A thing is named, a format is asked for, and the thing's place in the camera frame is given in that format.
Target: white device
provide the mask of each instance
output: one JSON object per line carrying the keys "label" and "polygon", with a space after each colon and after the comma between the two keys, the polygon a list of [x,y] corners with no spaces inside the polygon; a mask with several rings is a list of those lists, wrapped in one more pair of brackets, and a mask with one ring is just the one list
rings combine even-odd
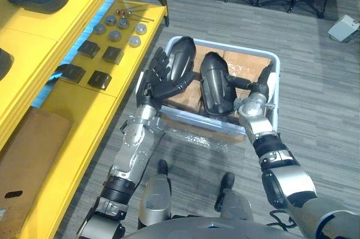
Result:
{"label": "white device", "polygon": [[344,15],[338,20],[328,33],[338,41],[343,41],[359,28],[359,21],[355,21],[348,15]]}

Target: plastic storage bin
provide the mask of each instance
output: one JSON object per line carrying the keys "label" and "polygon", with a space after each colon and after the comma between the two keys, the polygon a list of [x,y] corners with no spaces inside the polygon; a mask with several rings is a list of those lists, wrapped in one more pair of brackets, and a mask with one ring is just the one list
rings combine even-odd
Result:
{"label": "plastic storage bin", "polygon": [[[180,36],[173,37],[169,40],[166,45],[165,52],[168,53],[172,45],[180,39]],[[280,74],[280,60],[272,52],[262,51],[259,49],[251,49],[240,46],[227,45],[217,42],[210,42],[201,39],[194,39],[195,44],[201,46],[207,46],[210,48],[222,49],[224,51],[232,51],[238,53],[244,53],[247,55],[261,56],[270,59],[273,62],[273,71],[276,73],[276,85],[274,90],[274,95],[268,105],[268,110],[266,117],[271,122],[274,130],[277,130],[277,120],[278,120],[278,98],[279,98],[279,74]],[[231,124],[227,122],[222,122],[217,119],[207,118],[202,115],[193,114],[188,111],[178,110],[168,106],[162,106],[161,112],[167,114],[172,120],[178,121],[181,123],[186,123],[194,125],[197,127],[214,130],[217,132],[222,132],[230,136],[246,135],[244,127],[236,124]]]}

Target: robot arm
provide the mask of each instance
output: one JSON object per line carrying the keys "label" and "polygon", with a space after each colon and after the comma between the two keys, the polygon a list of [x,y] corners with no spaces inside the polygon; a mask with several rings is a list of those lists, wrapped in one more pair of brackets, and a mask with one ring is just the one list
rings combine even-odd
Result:
{"label": "robot arm", "polygon": [[264,70],[249,98],[238,103],[236,110],[259,157],[269,203],[284,209],[308,238],[358,238],[360,216],[332,199],[317,197],[310,176],[264,116],[266,71],[269,69]]}
{"label": "robot arm", "polygon": [[[184,46],[190,51],[195,49],[191,38],[185,38],[185,42],[187,44]],[[188,56],[188,60],[194,60],[194,56],[195,51]],[[168,80],[168,64],[166,53],[159,48],[149,68],[140,77],[136,94],[137,112],[122,127],[124,137],[121,148],[103,183],[102,192],[87,214],[76,238],[116,239],[124,236],[125,228],[120,221],[126,217],[129,200],[141,181],[147,162],[164,130],[164,124],[157,116],[161,102],[183,92],[195,76],[190,64],[181,72],[181,76]]]}

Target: cardboard box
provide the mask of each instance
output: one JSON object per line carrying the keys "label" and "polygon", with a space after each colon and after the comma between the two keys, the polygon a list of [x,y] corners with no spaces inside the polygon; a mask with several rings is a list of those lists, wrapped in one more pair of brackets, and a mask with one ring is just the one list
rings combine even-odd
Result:
{"label": "cardboard box", "polygon": [[193,80],[185,92],[168,98],[163,103],[169,107],[198,114],[201,107],[200,82]]}
{"label": "cardboard box", "polygon": [[30,108],[1,150],[1,239],[20,232],[70,128],[67,119]]}
{"label": "cardboard box", "polygon": [[[202,116],[207,116],[204,109],[204,104],[201,99],[200,90],[200,66],[208,52],[217,52],[222,56],[229,69],[229,73],[233,76],[242,77],[256,82],[262,70],[270,63],[270,59],[265,57],[246,55],[243,53],[222,51],[220,49],[209,48],[205,46],[196,45],[196,56],[194,59],[193,71],[196,73],[195,79],[185,92],[167,99],[164,104],[176,109],[189,111]],[[246,98],[250,91],[236,88],[237,97]],[[180,123],[171,120],[166,115],[161,116],[164,121],[173,128],[189,131],[203,137],[209,137],[227,143],[241,142],[244,136],[228,136],[223,133],[207,130],[203,128],[194,127],[192,125]],[[239,121],[237,114],[233,113],[228,116],[222,116],[219,120],[224,120],[229,123],[236,124]]]}

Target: yellow shelving unit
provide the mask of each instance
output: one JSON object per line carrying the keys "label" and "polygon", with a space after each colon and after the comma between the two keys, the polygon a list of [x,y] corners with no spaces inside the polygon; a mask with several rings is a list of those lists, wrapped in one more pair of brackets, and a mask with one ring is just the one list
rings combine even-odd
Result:
{"label": "yellow shelving unit", "polygon": [[[7,0],[0,0],[0,47],[14,56],[12,68],[0,81],[0,150],[103,2],[69,0],[56,13],[46,15],[25,11]],[[92,34],[89,40],[101,47],[98,54],[93,59],[77,54],[72,61],[72,64],[86,70],[82,80],[79,84],[58,80],[44,101],[41,109],[68,118],[73,122],[73,127],[16,238],[43,239],[55,235],[162,18],[168,14],[166,6],[115,0],[106,15],[116,13],[117,8],[139,4],[142,5],[139,9],[144,11],[136,14],[153,20],[145,22],[147,33],[139,36],[141,45],[133,48],[128,44],[128,38],[135,34],[134,27],[139,21],[130,20],[130,27],[121,30],[122,38],[118,42],[110,43],[107,39],[109,27],[104,35]],[[166,0],[162,0],[161,4],[166,4]],[[101,58],[108,46],[123,49],[120,64],[110,64]],[[94,70],[112,76],[105,91],[87,84]]]}
{"label": "yellow shelving unit", "polygon": [[0,150],[104,0],[69,0],[51,15],[0,0],[0,46],[14,55],[0,82]]}
{"label": "yellow shelving unit", "polygon": [[[115,14],[117,8],[139,4],[142,5],[139,9],[146,10],[137,14],[154,20],[146,23],[147,33],[140,35],[142,44],[136,48],[128,44],[129,37],[136,34],[134,28],[139,21],[130,20],[127,30],[120,30],[113,25],[107,26],[107,31],[103,35],[92,33],[88,40],[100,46],[96,56],[88,58],[78,53],[71,62],[86,70],[84,77],[78,84],[61,78],[44,101],[41,109],[61,115],[74,122],[74,125],[43,183],[19,238],[54,236],[88,163],[166,13],[166,7],[115,0],[104,16]],[[115,29],[121,31],[122,37],[118,42],[111,42],[107,35]],[[118,65],[102,59],[108,46],[123,49],[124,56]],[[96,89],[87,84],[94,70],[111,75],[112,79],[106,90]]]}

